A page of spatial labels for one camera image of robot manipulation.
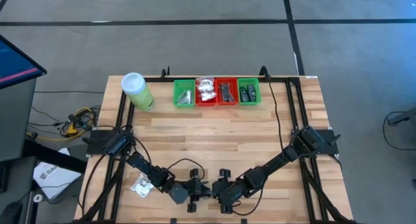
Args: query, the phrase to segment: green bin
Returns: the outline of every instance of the green bin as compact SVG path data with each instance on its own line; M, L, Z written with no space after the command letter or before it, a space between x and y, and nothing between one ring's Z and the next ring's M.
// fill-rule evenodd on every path
M182 104L179 105L177 103L177 98L181 95L185 90L192 91L192 104ZM195 106L195 80L176 80L174 82L174 105L176 107L194 107Z
M237 79L237 84L238 84L238 87L239 87L239 103L240 103L240 105L257 105L261 102L259 79L257 79L257 78L241 78L241 79ZM256 101L243 103L241 101L241 98L240 98L240 87L244 87L247 90L247 86L249 84L254 85L255 94L256 94Z

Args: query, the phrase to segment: white lid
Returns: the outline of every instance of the white lid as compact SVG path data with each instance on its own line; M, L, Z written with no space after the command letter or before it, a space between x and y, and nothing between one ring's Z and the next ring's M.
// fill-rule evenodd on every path
M128 73L122 79L122 88L126 94L139 94L146 87L146 81L139 73Z

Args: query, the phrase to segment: monitor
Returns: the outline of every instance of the monitor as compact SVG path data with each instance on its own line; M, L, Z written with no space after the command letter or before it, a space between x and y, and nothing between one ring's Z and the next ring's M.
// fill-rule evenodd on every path
M45 74L42 66L0 35L0 89Z

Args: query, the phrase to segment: plastic bin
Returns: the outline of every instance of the plastic bin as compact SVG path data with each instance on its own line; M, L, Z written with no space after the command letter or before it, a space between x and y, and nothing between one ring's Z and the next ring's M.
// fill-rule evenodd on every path
M200 91L195 87L195 96L196 96L196 105L197 106L215 106L218 100L218 90L216 89L216 79L214 80L214 91L217 93L217 95L208 101L202 101L200 97Z
M229 84L229 92L233 96L234 101L232 102L225 102L222 100L222 92L220 89L221 84ZM216 79L216 89L218 90L218 104L219 105L235 105L239 102L239 94L238 94L238 87L237 87L237 78L217 78Z
M192 91L192 104L182 104L179 105L177 103L177 98L179 95L181 95L185 90L191 90ZM176 80L174 82L174 105L176 107L194 107L195 106L195 80Z
M261 102L261 92L260 92L260 88L259 88L259 79L257 78L241 78L241 79L237 79L237 83L239 84L239 103L240 105L257 105ZM247 89L247 86L249 84L253 84L254 85L254 89L255 89L255 94L256 96L256 101L254 102L245 102L243 103L241 101L240 98L240 87L245 87Z

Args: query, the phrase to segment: wooden table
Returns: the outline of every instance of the wooden table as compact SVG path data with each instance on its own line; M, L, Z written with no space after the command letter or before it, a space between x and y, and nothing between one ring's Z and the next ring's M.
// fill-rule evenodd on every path
M114 125L116 122L122 92L121 79L122 76L109 77L99 125ZM330 124L318 79L300 77L300 81L309 124L316 129L327 129ZM268 83L260 83L260 105L199 108L176 108L172 104L172 82L149 82L148 85L155 96L155 106L151 112L135 111L133 130L135 136L149 150L154 165L168 167L181 158L193 159L205 168L205 178L211 187L218 178L219 169L230 169L231 178L234 179L248 168L263 165L281 152L274 102ZM286 146L292 130L287 92L284 83L273 82L272 87L278 102L283 145ZM294 88L292 93L298 119L301 119ZM127 117L128 106L126 103L123 123ZM93 156L88 160L86 178L98 158L99 156ZM86 210L102 191L107 161L108 157L104 158L93 174L87 193ZM319 155L318 167L325 193L344 216L352 218L339 164L329 156ZM196 168L196 165L184 161L173 167L172 172L178 180L188 180L189 170L192 168ZM139 170L126 165L118 223L169 223L171 218L177 218L178 223L241 222L240 216L221 214L220 205L214 199L202 199L197 202L197 212L189 214L187 202L176 205L169 195L156 189L146 198L141 198L130 190L139 175ZM242 204L235 210L240 213L250 211L258 197L259 192L249 199L241 199ZM112 198L113 194L110 194L106 218L110 216ZM320 219L319 204L314 192L313 200L316 216ZM81 209L78 207L75 218L80 217ZM309 223L298 161L287 164L268 178L259 207L244 218L249 223Z

